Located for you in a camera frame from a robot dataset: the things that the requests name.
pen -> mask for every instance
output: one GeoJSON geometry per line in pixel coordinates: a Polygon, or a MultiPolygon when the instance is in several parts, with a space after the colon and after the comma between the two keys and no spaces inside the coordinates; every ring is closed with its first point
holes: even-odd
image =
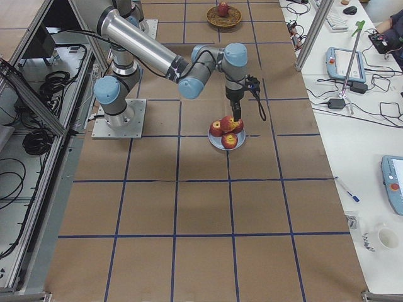
{"type": "Polygon", "coordinates": [[[341,179],[340,179],[338,176],[336,176],[336,177],[334,178],[334,180],[339,183],[339,185],[354,199],[354,201],[356,201],[356,202],[359,202],[359,201],[360,201],[360,199],[359,199],[357,196],[355,196],[355,195],[348,189],[348,187],[344,184],[343,181],[341,181],[341,179]]]}

apple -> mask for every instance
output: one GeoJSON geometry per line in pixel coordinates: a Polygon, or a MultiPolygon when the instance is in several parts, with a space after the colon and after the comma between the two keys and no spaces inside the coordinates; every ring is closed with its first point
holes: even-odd
{"type": "Polygon", "coordinates": [[[224,132],[231,132],[238,125],[237,121],[234,121],[234,117],[231,115],[224,116],[221,119],[221,130],[224,132]]]}
{"type": "Polygon", "coordinates": [[[233,129],[233,133],[239,133],[244,129],[244,122],[241,119],[236,121],[236,123],[238,123],[238,125],[233,129]]]}
{"type": "Polygon", "coordinates": [[[228,10],[229,10],[228,4],[226,2],[221,2],[217,7],[217,14],[220,17],[226,17],[228,16],[228,10]]]}
{"type": "Polygon", "coordinates": [[[221,122],[220,120],[218,121],[214,121],[211,125],[210,125],[210,129],[209,132],[211,135],[213,135],[214,137],[220,137],[223,135],[223,131],[221,130],[221,122]]]}
{"type": "Polygon", "coordinates": [[[235,133],[224,133],[221,137],[221,144],[226,149],[233,149],[238,144],[238,137],[235,133]]]}

plate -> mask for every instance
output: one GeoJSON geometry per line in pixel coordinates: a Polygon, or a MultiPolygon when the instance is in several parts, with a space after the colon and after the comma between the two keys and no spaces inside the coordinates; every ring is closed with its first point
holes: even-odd
{"type": "Polygon", "coordinates": [[[207,21],[218,28],[231,28],[236,24],[241,22],[242,15],[241,12],[233,8],[232,6],[228,7],[228,16],[220,17],[217,13],[217,6],[210,8],[207,11],[207,21]]]}
{"type": "Polygon", "coordinates": [[[214,137],[210,134],[210,131],[208,132],[208,140],[210,141],[210,143],[212,143],[212,145],[214,147],[221,149],[221,150],[225,150],[225,151],[235,150],[235,149],[239,148],[240,146],[242,146],[242,144],[245,142],[245,138],[246,138],[245,129],[243,129],[241,132],[237,133],[237,137],[238,137],[238,144],[235,146],[235,148],[226,149],[226,148],[224,148],[224,146],[221,143],[221,137],[214,137]]]}

black mouse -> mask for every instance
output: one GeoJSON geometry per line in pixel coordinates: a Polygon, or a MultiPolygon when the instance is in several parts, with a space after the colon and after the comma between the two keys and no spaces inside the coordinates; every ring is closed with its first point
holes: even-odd
{"type": "Polygon", "coordinates": [[[345,8],[343,10],[344,14],[356,14],[357,13],[357,7],[356,6],[349,6],[348,8],[345,8]]]}

green clamp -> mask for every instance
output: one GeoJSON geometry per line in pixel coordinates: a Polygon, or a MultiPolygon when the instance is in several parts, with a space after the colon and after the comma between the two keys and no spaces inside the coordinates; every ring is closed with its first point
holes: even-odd
{"type": "Polygon", "coordinates": [[[365,20],[363,20],[361,22],[357,21],[355,23],[355,25],[357,26],[357,29],[353,32],[353,34],[351,36],[354,36],[356,33],[358,33],[358,31],[363,30],[364,24],[365,24],[365,20]]]}

